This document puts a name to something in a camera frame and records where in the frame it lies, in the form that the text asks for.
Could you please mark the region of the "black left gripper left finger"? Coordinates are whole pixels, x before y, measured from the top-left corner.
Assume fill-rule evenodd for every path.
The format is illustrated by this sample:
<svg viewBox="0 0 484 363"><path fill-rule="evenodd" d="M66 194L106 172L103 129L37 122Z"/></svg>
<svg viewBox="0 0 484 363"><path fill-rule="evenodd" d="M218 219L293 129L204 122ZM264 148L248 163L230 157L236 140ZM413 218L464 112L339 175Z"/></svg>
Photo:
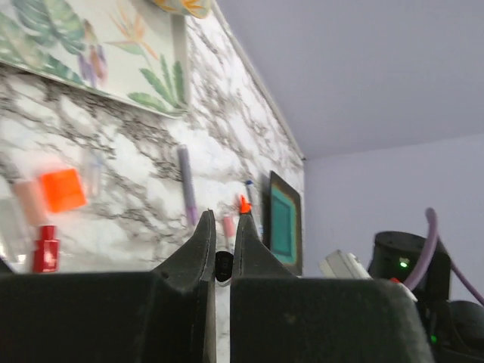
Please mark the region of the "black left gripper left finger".
<svg viewBox="0 0 484 363"><path fill-rule="evenodd" d="M3 362L214 362L216 221L150 271L17 274L1 266Z"/></svg>

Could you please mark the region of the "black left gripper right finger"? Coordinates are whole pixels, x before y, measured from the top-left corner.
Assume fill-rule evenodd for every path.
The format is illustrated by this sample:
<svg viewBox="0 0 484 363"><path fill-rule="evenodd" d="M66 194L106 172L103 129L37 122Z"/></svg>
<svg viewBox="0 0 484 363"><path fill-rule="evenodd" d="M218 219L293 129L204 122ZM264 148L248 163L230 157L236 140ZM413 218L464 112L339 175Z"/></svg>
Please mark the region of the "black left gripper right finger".
<svg viewBox="0 0 484 363"><path fill-rule="evenodd" d="M299 278L241 216L230 298L232 362L431 362L414 302L385 280Z"/></svg>

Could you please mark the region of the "pink cap white marker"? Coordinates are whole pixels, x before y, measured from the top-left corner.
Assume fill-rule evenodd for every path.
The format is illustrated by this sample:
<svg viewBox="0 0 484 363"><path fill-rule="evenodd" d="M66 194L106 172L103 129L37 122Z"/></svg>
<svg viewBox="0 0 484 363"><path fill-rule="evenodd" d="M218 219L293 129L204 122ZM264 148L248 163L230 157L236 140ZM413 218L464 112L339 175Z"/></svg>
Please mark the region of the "pink cap white marker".
<svg viewBox="0 0 484 363"><path fill-rule="evenodd" d="M222 221L222 226L225 236L225 247L227 250L231 250L236 238L236 229L233 218L231 216L226 216Z"/></svg>

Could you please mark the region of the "black orange highlighter body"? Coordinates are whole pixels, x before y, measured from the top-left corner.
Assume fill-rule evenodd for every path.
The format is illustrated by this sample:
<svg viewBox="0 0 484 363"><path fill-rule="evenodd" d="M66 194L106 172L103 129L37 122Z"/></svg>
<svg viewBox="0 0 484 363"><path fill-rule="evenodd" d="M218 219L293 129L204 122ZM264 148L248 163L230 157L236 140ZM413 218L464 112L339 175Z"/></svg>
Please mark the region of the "black orange highlighter body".
<svg viewBox="0 0 484 363"><path fill-rule="evenodd" d="M251 203L247 200L247 198L244 195L240 195L239 199L239 213L241 215L249 215L252 210L252 205Z"/></svg>

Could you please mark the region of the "blue tip thin pen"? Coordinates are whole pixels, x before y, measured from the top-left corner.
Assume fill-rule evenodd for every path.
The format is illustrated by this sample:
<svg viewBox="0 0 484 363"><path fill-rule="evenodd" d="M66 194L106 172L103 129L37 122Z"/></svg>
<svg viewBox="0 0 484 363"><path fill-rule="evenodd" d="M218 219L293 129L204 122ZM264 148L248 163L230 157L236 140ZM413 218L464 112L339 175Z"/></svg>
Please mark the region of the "blue tip thin pen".
<svg viewBox="0 0 484 363"><path fill-rule="evenodd" d="M261 203L259 201L259 193L256 190L254 182L252 180L246 181L247 195L249 202L251 203L251 214L256 224L256 229L259 235L263 233L262 218L261 218Z"/></svg>

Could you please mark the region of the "orange highlighter cap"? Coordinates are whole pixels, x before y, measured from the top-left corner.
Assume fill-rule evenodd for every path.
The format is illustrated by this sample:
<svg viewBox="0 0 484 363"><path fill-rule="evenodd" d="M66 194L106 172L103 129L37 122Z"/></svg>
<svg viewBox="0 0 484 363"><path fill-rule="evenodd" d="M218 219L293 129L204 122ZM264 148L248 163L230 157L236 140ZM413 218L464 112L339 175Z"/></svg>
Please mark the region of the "orange highlighter cap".
<svg viewBox="0 0 484 363"><path fill-rule="evenodd" d="M63 213L87 204L79 173L74 168L43 173L39 185L50 213Z"/></svg>

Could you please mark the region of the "grey purple marker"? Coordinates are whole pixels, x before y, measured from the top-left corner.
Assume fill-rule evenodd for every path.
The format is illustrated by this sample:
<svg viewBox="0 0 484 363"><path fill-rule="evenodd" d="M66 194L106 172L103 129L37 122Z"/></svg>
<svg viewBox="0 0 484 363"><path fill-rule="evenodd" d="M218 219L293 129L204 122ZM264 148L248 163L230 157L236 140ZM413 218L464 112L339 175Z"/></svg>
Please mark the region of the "grey purple marker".
<svg viewBox="0 0 484 363"><path fill-rule="evenodd" d="M194 196L194 186L188 148L185 145L180 145L178 147L177 154L181 171L181 183L185 200L185 211L187 213L188 222L194 227L198 222L198 212Z"/></svg>

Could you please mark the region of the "peach marker cap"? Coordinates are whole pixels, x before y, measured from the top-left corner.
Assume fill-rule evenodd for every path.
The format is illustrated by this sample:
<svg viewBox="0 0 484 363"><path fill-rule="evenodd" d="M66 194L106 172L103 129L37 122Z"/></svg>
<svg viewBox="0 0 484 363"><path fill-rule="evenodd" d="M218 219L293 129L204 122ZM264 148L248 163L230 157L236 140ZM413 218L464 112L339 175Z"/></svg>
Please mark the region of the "peach marker cap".
<svg viewBox="0 0 484 363"><path fill-rule="evenodd" d="M16 182L14 193L29 225L38 226L47 223L45 208L33 181Z"/></svg>

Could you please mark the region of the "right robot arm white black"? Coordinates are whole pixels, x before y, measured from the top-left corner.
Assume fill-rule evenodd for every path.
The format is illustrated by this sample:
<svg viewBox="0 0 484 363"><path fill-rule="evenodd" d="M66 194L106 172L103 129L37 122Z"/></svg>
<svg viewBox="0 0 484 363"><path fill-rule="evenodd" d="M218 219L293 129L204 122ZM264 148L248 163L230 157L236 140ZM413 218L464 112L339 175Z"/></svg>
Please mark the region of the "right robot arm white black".
<svg viewBox="0 0 484 363"><path fill-rule="evenodd" d="M369 275L406 282L420 267L420 280L411 292L436 362L483 361L483 307L466 300L450 300L454 264L440 241L425 247L425 238L402 231L374 236Z"/></svg>

